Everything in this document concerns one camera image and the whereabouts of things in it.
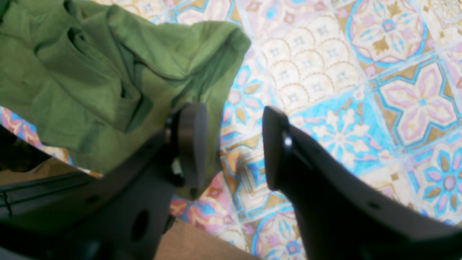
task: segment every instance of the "green cloth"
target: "green cloth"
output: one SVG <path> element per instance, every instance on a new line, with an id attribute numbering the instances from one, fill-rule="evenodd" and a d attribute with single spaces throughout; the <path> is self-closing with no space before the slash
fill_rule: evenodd
<path id="1" fill-rule="evenodd" d="M 43 144 L 108 173 L 164 127 L 171 108 L 203 102 L 211 182 L 225 100 L 250 47 L 239 26 L 155 25 L 86 0 L 0 0 L 0 20 L 0 105 L 34 124 Z"/>

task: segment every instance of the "patterned tile floor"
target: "patterned tile floor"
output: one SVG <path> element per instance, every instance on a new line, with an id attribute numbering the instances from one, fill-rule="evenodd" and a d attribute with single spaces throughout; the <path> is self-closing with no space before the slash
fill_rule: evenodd
<path id="1" fill-rule="evenodd" d="M 227 20 L 252 38 L 225 107 L 225 169 L 199 200 L 174 198 L 181 219 L 261 258 L 306 258 L 291 204 L 266 186 L 261 116 L 276 105 L 366 183 L 462 226 L 460 0 L 97 1 L 154 23 Z M 34 126 L 0 115 L 69 161 Z"/>

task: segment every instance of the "hole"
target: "hole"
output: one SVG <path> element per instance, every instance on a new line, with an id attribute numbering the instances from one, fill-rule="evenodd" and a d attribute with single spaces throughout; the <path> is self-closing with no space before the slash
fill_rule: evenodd
<path id="1" fill-rule="evenodd" d="M 380 205 L 377 204 L 377 203 L 375 203 L 375 202 L 373 202 L 373 201 L 369 202 L 369 207 L 371 207 L 371 208 L 373 208 L 373 209 L 375 209 L 375 210 L 380 210 L 380 209 L 381 209 L 381 208 L 380 208 Z"/>
<path id="2" fill-rule="evenodd" d="M 98 196 L 91 196 L 91 197 L 87 198 L 85 202 L 87 204 L 92 204 L 92 203 L 95 203 L 98 200 L 99 200 Z"/>
<path id="3" fill-rule="evenodd" d="M 149 224 L 149 214 L 146 210 L 138 213 L 132 227 L 132 241 L 136 242 L 143 238 Z"/>

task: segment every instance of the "floor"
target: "floor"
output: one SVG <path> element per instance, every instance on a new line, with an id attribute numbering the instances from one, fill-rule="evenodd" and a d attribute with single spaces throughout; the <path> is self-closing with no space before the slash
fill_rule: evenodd
<path id="1" fill-rule="evenodd" d="M 291 204 L 266 186 L 261 116 L 275 105 L 363 181 L 462 226 L 460 0 L 97 1 L 154 23 L 231 21 L 252 38 L 224 112 L 225 169 L 198 201 L 174 199 L 182 220 L 261 258 L 306 259 Z"/>

